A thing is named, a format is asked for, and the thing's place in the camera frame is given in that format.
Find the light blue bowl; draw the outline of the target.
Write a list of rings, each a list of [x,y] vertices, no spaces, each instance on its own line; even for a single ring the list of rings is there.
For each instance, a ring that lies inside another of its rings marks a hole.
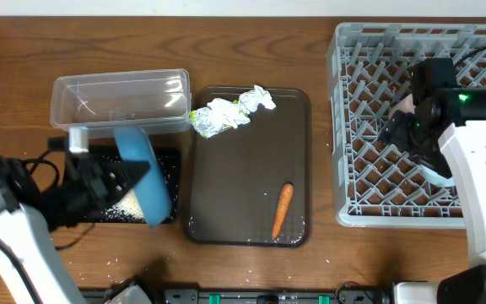
[[[427,166],[420,165],[421,171],[420,175],[432,185],[437,187],[454,187],[455,181],[452,177],[446,178],[438,174],[437,172],[431,170]]]

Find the pile of white rice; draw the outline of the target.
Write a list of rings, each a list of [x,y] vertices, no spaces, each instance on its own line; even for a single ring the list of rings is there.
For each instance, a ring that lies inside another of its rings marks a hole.
[[[117,204],[106,210],[109,220],[122,220],[124,222],[144,221],[143,211],[133,190],[129,191]]]

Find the pink white cup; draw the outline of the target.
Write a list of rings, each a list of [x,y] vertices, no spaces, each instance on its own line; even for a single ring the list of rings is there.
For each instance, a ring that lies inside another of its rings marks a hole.
[[[390,110],[388,114],[388,119],[391,120],[392,116],[396,111],[402,111],[407,113],[414,113],[415,105],[413,104],[413,95],[407,95],[405,98],[400,100],[394,107]]]

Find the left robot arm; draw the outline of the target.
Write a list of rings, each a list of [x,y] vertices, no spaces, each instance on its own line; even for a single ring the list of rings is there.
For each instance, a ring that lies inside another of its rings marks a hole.
[[[81,290],[58,255],[51,233],[109,209],[149,171],[147,161],[109,162],[65,157],[65,182],[41,191],[33,167],[46,159],[0,155],[0,275],[17,303],[149,302],[133,283],[106,291]]]

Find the dark blue plate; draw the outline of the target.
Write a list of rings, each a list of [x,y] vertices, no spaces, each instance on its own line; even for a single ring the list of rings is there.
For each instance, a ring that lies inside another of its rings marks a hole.
[[[141,128],[120,127],[114,129],[116,147],[124,161],[144,161],[148,171],[134,187],[138,204],[149,227],[161,224],[171,212],[171,199],[163,172],[149,141]]]

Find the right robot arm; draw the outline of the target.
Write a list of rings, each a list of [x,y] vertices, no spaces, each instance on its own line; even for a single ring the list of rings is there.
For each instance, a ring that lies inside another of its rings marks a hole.
[[[466,270],[439,283],[397,283],[393,302],[486,303],[486,89],[408,96],[390,111],[379,140],[454,181],[467,233]]]

